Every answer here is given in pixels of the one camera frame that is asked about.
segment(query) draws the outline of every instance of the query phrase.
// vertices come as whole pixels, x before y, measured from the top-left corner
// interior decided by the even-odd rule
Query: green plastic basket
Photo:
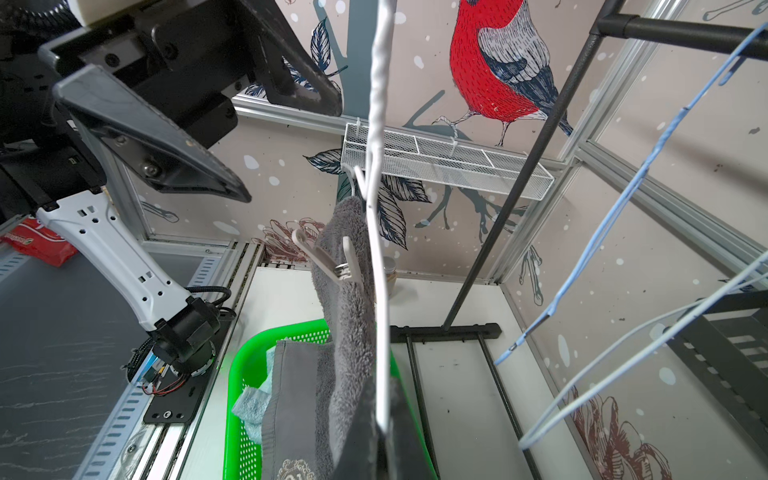
[[[227,392],[223,480],[261,479],[261,445],[250,441],[245,433],[243,422],[232,413],[232,407],[246,386],[259,387],[266,380],[266,351],[280,340],[325,343],[329,335],[330,331],[324,319],[296,323],[265,330],[248,340],[237,352],[230,369]],[[391,373],[392,376],[400,379],[400,371],[394,357],[391,362]],[[419,437],[425,457],[429,461],[421,431],[419,431]]]

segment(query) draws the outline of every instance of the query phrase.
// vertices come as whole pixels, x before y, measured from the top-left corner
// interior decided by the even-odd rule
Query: black metal rod
[[[637,40],[655,41],[666,45],[724,54],[731,53],[739,46],[739,43],[752,33],[752,28],[657,20],[619,13],[599,18],[597,27],[601,35],[636,38]],[[760,32],[741,55],[758,60],[768,60],[768,31]]]
[[[609,4],[617,5],[618,8],[620,8],[623,2],[612,2],[611,0],[608,0],[608,2],[606,2],[604,5],[604,9],[605,6]],[[574,67],[571,69],[571,74],[568,75],[568,79],[565,81],[563,89],[560,90],[558,99],[554,102],[552,112],[547,117],[547,120],[544,123],[544,127],[541,128],[541,132],[539,132],[538,137],[536,138],[536,142],[531,149],[531,153],[528,155],[528,158],[525,159],[525,163],[520,169],[518,179],[515,180],[515,184],[512,185],[512,190],[510,190],[509,195],[507,196],[507,200],[505,200],[502,209],[498,212],[498,217],[493,223],[491,231],[488,232],[488,236],[485,238],[485,242],[482,244],[480,253],[478,253],[477,258],[475,258],[475,262],[472,264],[472,268],[469,270],[469,274],[464,280],[462,289],[458,292],[456,300],[451,307],[451,311],[448,313],[448,317],[442,324],[442,328],[445,331],[448,331],[448,328],[450,328],[453,320],[456,318],[458,311],[462,308],[462,304],[467,298],[467,294],[472,288],[472,284],[475,282],[475,279],[480,273],[480,269],[482,269],[482,266],[488,259],[488,255],[491,253],[491,249],[496,244],[498,236],[502,234],[512,209],[515,208],[515,204],[520,199],[520,195],[522,195],[523,189],[525,189],[525,185],[528,183],[528,179],[531,178],[531,174],[533,174],[538,161],[544,154],[544,150],[552,138],[554,131],[558,129],[560,119],[563,118],[563,115],[568,108],[568,104],[571,103],[571,99],[573,98],[574,93],[576,93],[576,89],[581,83],[581,79],[584,78],[584,74],[587,72],[587,68],[592,62],[592,58],[598,52],[598,48],[600,47],[601,42],[602,37],[600,35],[590,33],[589,37],[587,38],[587,42],[581,49],[581,53],[579,53],[578,57],[576,58]]]
[[[408,338],[419,342],[464,342],[474,340],[478,332],[487,339],[497,339],[502,334],[502,328],[498,323],[486,323],[484,325],[460,325],[452,326],[448,331],[439,326],[394,326],[389,327],[390,343],[407,343]]]
[[[408,358],[411,360],[411,373],[413,374],[413,386],[416,389],[416,403],[419,405],[419,415],[422,417],[422,430],[424,431],[424,444],[427,447],[429,458],[432,460],[432,467],[435,468],[435,475],[440,478],[440,471],[437,469],[437,458],[435,457],[435,446],[432,443],[432,431],[429,429],[429,419],[427,418],[427,407],[424,405],[424,391],[422,390],[422,378],[419,373],[419,364],[416,362],[416,352],[413,349],[413,339],[411,335],[406,336],[406,345],[408,346]]]
[[[491,352],[488,351],[488,345],[485,344],[485,337],[482,335],[482,333],[478,333],[478,341],[480,342],[480,348],[482,348],[482,354],[485,356],[485,361],[488,363],[488,368],[491,370],[491,376],[493,377],[493,382],[496,384],[496,388],[498,389],[498,394],[502,398],[502,403],[504,403],[504,409],[507,411],[509,422],[512,423],[512,429],[515,430],[515,435],[517,435],[519,440],[523,437],[523,429],[520,426],[518,417],[515,415],[515,411],[512,409],[512,404],[509,402],[507,389],[504,388],[502,378],[498,375],[496,365],[493,364]],[[531,450],[524,450],[523,456],[525,457],[526,463],[528,463],[528,468],[531,470],[531,476],[533,479],[541,480],[541,473],[538,471],[538,466],[536,466],[536,461],[531,454]]]

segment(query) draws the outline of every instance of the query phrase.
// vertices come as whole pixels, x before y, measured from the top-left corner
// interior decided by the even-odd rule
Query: wallpaper
[[[768,21],[767,8],[768,2],[691,0],[680,20],[754,28]],[[660,131],[726,58],[689,48],[658,48],[600,143],[639,165]],[[768,208],[767,82],[768,63],[744,62],[685,117],[650,169],[653,178],[762,245],[768,245],[768,224],[754,219]]]
[[[161,194],[134,177],[144,218],[154,236],[264,243],[271,260],[306,262],[289,240],[301,226],[323,230],[337,199],[351,193],[342,174],[341,137],[241,118],[211,151],[253,196],[249,204],[213,195]],[[385,254],[399,270],[464,276],[505,196],[420,180],[385,177],[379,192],[379,231]],[[481,278],[514,231],[522,201],[496,243]]]
[[[376,3],[278,0],[297,38],[366,118]],[[530,150],[588,36],[600,0],[427,0],[395,15],[387,124]],[[622,12],[641,13],[647,0]],[[604,41],[546,151],[556,157],[623,42]],[[294,72],[294,79],[306,80]],[[255,86],[247,94],[263,96]]]
[[[530,324],[551,302],[618,194],[586,167],[578,171],[506,283],[524,323]],[[535,330],[532,341],[555,385],[562,388],[628,330],[709,295],[726,279],[628,204],[556,314]],[[657,338],[668,322],[628,340],[585,376],[569,399]],[[514,354],[507,361],[514,362]],[[730,418],[666,346],[581,407],[574,422],[605,480],[768,475]]]

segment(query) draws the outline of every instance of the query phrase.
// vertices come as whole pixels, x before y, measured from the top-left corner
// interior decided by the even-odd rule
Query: red package
[[[25,218],[15,229],[6,233],[3,240],[19,253],[37,257],[53,266],[61,266],[78,252],[67,240],[43,227],[38,219],[32,217]]]

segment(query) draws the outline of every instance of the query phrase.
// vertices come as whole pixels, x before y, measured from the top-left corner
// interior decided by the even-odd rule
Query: bird wallpaper
[[[546,120],[558,97],[549,50],[533,25],[528,0],[461,2],[450,58],[453,81],[468,110],[456,121],[444,116],[437,121],[454,132],[473,115],[499,120],[502,137],[496,146],[502,147],[510,123]],[[573,131],[567,115],[560,127],[566,135]]]

